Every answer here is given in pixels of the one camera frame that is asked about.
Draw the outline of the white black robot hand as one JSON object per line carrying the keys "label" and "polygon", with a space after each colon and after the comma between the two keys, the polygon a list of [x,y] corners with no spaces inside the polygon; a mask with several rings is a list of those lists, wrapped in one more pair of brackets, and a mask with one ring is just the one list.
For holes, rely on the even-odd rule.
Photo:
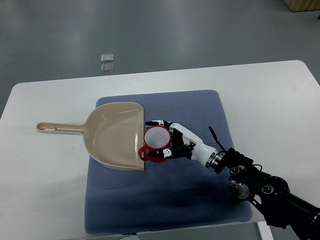
{"label": "white black robot hand", "polygon": [[166,120],[152,120],[145,122],[149,128],[161,126],[170,132],[171,142],[165,149],[151,150],[147,153],[147,160],[162,163],[166,160],[187,158],[198,161],[206,168],[216,168],[222,160],[222,151],[204,144],[203,140],[179,123]]}

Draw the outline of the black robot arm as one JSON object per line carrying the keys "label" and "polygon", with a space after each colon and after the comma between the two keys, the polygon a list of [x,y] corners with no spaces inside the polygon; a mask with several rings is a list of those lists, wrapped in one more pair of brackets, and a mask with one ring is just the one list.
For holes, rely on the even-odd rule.
{"label": "black robot arm", "polygon": [[229,205],[248,201],[268,226],[291,226],[301,240],[320,238],[320,209],[292,194],[283,178],[263,172],[260,164],[233,148],[214,153],[205,166],[217,174],[225,168],[229,170]]}

